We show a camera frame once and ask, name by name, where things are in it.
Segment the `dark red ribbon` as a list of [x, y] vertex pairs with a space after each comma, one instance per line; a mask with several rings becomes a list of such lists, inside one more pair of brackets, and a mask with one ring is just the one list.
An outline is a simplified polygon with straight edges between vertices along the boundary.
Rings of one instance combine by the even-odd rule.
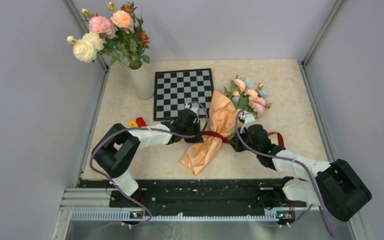
[[[283, 136], [279, 132], [275, 132], [275, 131], [268, 132], [268, 136], [271, 136], [271, 135], [274, 135], [274, 134], [277, 135], [278, 146], [284, 147], [285, 146], [284, 138], [283, 138]], [[219, 138], [219, 139], [221, 139], [221, 141], [224, 144], [228, 144], [229, 143], [229, 140], [226, 137], [224, 137], [221, 134], [219, 134], [217, 132], [214, 132], [214, 131], [204, 131], [202, 133], [202, 135], [203, 136], [211, 136], [211, 137]]]

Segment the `orange paper bouquet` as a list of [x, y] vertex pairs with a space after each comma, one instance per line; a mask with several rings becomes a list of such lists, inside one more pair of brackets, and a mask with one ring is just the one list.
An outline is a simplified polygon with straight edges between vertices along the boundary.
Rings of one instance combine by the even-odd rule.
[[[224, 89], [224, 93], [215, 90], [212, 94], [209, 131], [230, 140], [236, 132], [237, 113], [243, 110], [244, 113], [252, 114], [255, 119], [261, 117], [271, 107], [271, 103], [266, 101], [267, 97], [264, 84], [256, 84], [250, 78], [236, 75], [230, 81], [229, 87]], [[217, 156], [222, 144], [224, 143], [220, 138], [204, 135], [203, 142], [190, 146], [179, 163], [197, 175]]]

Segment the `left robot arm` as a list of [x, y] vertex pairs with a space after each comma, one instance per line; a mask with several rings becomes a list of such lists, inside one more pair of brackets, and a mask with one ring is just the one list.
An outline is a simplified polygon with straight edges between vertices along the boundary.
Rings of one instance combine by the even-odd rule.
[[114, 124], [91, 153], [113, 185], [121, 189], [121, 200], [129, 207], [140, 202], [139, 185], [129, 172], [129, 166], [137, 150], [171, 145], [184, 140], [186, 143], [203, 142], [200, 108], [187, 104], [178, 116], [169, 121], [146, 127], [125, 127]]

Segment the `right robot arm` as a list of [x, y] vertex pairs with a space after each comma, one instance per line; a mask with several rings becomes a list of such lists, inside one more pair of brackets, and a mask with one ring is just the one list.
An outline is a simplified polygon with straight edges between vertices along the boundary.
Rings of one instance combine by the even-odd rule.
[[254, 153], [266, 168], [292, 174], [284, 177], [273, 192], [273, 200], [279, 206], [291, 201], [305, 202], [347, 222], [373, 198], [347, 161], [317, 161], [293, 153], [272, 143], [260, 124], [238, 128], [228, 143], [236, 152]]

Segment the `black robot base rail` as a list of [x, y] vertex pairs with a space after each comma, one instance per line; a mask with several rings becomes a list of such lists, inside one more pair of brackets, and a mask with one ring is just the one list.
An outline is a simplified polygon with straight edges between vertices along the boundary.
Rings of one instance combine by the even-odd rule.
[[138, 190], [124, 197], [108, 180], [81, 180], [80, 188], [104, 188], [109, 207], [131, 208], [129, 217], [146, 216], [140, 205], [157, 217], [245, 217], [263, 216], [270, 210], [307, 206], [287, 200], [280, 193], [280, 178], [269, 179], [138, 179]]

